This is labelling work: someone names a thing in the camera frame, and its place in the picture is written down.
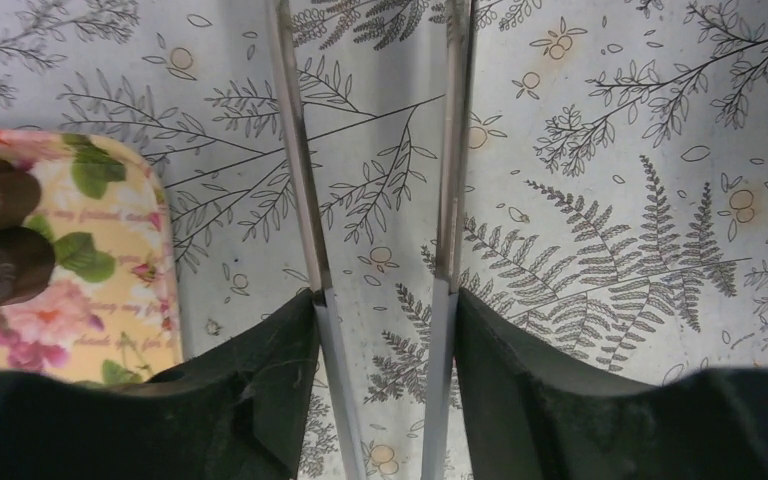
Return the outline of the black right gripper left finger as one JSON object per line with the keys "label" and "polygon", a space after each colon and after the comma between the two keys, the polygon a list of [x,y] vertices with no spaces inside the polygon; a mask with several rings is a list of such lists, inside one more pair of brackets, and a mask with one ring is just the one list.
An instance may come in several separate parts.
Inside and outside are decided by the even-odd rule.
{"label": "black right gripper left finger", "polygon": [[293,479],[318,355],[305,290],[143,383],[0,371],[0,479]]}

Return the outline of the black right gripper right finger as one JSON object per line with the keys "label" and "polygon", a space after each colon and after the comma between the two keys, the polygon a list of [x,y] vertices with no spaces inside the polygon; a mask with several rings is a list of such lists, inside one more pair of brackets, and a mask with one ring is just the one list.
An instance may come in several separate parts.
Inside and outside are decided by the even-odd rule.
{"label": "black right gripper right finger", "polygon": [[478,479],[768,479],[768,368],[648,385],[558,351],[468,291],[455,366]]}

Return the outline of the white handled metal tongs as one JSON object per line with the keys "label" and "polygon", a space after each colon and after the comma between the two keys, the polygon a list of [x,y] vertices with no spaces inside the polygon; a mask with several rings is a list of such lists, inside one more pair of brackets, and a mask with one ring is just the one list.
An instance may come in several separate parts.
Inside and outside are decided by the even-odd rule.
{"label": "white handled metal tongs", "polygon": [[[474,1],[448,1],[445,121],[442,141],[438,223],[421,476],[441,479],[447,445],[454,331],[459,295],[465,176],[474,65]],[[349,479],[365,478],[360,421],[352,396],[349,358],[337,314],[326,242],[318,213],[303,101],[292,45],[291,15],[286,1],[266,4],[270,57],[284,132],[289,173],[309,286],[321,335],[344,470]]]}

